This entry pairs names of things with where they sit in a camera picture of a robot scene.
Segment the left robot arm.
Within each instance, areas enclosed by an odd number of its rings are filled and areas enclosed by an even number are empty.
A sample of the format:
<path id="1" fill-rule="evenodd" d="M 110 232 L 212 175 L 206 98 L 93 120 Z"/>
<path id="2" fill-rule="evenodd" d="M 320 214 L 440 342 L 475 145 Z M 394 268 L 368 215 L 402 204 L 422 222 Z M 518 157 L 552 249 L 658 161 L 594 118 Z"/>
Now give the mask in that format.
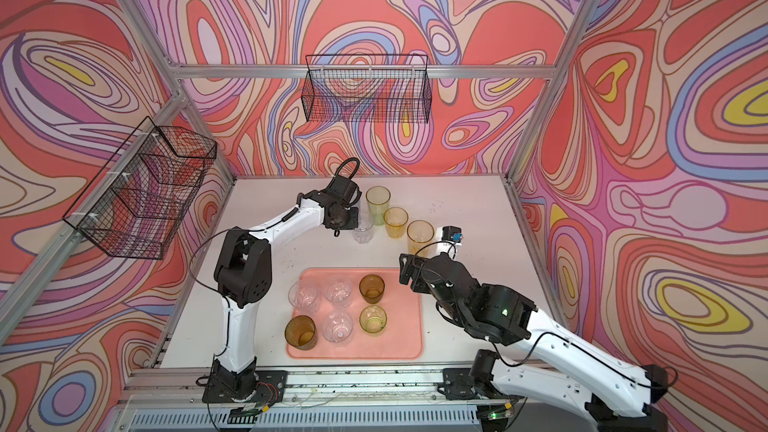
<path id="1" fill-rule="evenodd" d="M 224 232 L 213 273 L 224 310 L 224 346 L 213 362 L 225 371 L 239 374 L 254 364 L 258 307 L 272 285 L 273 255 L 318 227 L 335 236 L 358 227 L 362 192 L 354 177 L 359 167 L 359 158 L 348 158 L 325 188 L 300 193 L 295 205 L 278 217 Z"/>

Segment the short bright green cup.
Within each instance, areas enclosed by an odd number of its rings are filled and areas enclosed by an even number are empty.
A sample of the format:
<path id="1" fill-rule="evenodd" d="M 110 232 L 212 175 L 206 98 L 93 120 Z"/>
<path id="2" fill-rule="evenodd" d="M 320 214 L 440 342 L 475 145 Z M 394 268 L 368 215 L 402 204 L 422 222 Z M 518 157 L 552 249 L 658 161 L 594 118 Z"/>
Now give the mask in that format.
<path id="1" fill-rule="evenodd" d="M 362 309 L 359 314 L 359 325 L 361 329 L 370 335 L 377 335 L 383 332 L 388 323 L 386 311 L 378 305 L 369 305 Z"/>

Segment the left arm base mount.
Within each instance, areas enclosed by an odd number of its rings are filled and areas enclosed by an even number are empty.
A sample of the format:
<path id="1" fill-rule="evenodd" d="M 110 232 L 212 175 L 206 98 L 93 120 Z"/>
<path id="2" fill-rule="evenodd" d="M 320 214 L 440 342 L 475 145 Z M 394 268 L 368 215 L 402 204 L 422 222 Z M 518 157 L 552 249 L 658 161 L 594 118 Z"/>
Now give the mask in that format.
<path id="1" fill-rule="evenodd" d="M 256 404 L 273 406 L 283 400 L 286 370 L 251 370 L 231 373 L 215 369 L 209 374 L 202 396 L 205 404 Z"/>

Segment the brown dimpled cup front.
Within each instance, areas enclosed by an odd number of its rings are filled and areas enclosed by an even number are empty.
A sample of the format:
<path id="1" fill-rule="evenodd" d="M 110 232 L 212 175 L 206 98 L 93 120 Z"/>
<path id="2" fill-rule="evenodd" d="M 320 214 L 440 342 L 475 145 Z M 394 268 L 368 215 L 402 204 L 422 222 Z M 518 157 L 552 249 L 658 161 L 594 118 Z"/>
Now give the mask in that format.
<path id="1" fill-rule="evenodd" d="M 311 350 L 317 344 L 317 327 L 312 317 L 297 315 L 286 325 L 284 338 L 287 344 L 295 349 Z"/>

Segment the clear faceted cup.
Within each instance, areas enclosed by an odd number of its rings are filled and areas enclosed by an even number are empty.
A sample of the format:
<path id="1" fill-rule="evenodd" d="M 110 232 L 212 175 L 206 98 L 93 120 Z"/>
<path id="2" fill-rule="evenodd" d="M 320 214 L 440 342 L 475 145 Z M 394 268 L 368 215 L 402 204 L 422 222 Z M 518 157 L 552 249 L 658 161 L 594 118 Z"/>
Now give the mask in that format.
<path id="1" fill-rule="evenodd" d="M 346 309 L 352 302 L 352 281 L 346 276 L 332 276 L 323 288 L 323 295 L 334 308 Z"/>
<path id="2" fill-rule="evenodd" d="M 321 323 L 321 332 L 326 341 L 341 344 L 348 341 L 354 331 L 354 321 L 343 310 L 332 310 Z"/>

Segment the short yellow cup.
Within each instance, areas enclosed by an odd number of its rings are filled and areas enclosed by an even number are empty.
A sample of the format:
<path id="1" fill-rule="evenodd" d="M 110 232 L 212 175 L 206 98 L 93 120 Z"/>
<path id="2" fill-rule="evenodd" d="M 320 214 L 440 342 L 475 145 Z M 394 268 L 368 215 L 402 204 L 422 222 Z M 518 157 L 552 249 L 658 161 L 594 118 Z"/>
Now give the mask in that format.
<path id="1" fill-rule="evenodd" d="M 384 224 L 387 235 L 393 239 L 401 238 L 409 222 L 409 214 L 402 207 L 390 207 L 384 213 Z"/>

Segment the brown dimpled cup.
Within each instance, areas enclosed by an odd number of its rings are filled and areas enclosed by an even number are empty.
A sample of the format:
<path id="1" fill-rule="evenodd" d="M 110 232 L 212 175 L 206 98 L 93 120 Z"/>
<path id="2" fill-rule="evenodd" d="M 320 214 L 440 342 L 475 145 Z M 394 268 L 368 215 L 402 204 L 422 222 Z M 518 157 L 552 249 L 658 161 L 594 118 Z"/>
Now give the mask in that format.
<path id="1" fill-rule="evenodd" d="M 367 274 L 359 282 L 359 292 L 368 304 L 378 304 L 385 289 L 384 279 L 377 274 Z"/>
<path id="2" fill-rule="evenodd" d="M 312 317 L 297 315 L 286 325 L 284 338 L 287 344 L 295 349 L 311 350 L 317 344 L 317 327 Z"/>

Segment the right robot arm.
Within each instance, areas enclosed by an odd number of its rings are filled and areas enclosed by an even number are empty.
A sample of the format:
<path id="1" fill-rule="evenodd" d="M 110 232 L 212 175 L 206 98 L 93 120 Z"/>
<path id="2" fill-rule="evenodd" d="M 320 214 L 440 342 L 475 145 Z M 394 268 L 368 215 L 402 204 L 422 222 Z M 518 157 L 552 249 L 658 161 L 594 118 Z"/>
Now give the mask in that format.
<path id="1" fill-rule="evenodd" d="M 668 430 L 656 406 L 675 382 L 667 368 L 614 357 L 516 290 L 479 282 L 455 257 L 461 239 L 460 228 L 446 226 L 439 240 L 401 254 L 399 281 L 432 296 L 445 321 L 490 344 L 469 370 L 481 396 L 531 398 L 599 431 Z"/>

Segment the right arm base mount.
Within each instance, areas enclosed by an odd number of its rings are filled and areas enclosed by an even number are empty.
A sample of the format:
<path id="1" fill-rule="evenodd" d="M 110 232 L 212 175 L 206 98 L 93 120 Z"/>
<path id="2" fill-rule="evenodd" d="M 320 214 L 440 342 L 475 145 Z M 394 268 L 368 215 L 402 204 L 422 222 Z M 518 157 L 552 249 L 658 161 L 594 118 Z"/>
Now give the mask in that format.
<path id="1" fill-rule="evenodd" d="M 468 367 L 448 367 L 442 370 L 442 381 L 436 390 L 448 400 L 507 400 L 516 403 L 522 396 L 504 394 L 473 378 Z"/>

